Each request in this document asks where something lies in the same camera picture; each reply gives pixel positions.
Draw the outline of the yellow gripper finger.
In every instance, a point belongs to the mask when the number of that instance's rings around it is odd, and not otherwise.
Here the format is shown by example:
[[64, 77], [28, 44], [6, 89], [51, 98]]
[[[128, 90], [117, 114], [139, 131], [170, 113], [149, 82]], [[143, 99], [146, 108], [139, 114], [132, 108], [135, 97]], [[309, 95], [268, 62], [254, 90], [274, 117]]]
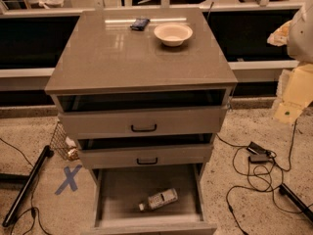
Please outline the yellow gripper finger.
[[300, 64], [293, 70], [283, 70], [273, 107], [274, 118], [294, 123], [313, 102], [313, 65]]
[[289, 31], [290, 31], [291, 21], [282, 24], [274, 32], [272, 32], [267, 38], [267, 43], [273, 46], [284, 46], [288, 44]]

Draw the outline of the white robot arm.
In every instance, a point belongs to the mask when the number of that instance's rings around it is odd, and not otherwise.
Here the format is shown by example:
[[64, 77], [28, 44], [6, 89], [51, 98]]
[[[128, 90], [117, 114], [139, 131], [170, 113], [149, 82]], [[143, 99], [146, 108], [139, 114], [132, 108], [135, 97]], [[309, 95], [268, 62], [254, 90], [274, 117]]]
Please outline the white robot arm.
[[274, 118], [294, 123], [313, 102], [313, 4], [306, 2], [293, 18], [277, 28], [267, 39], [274, 46], [287, 46], [288, 55], [299, 64], [283, 70], [274, 101]]

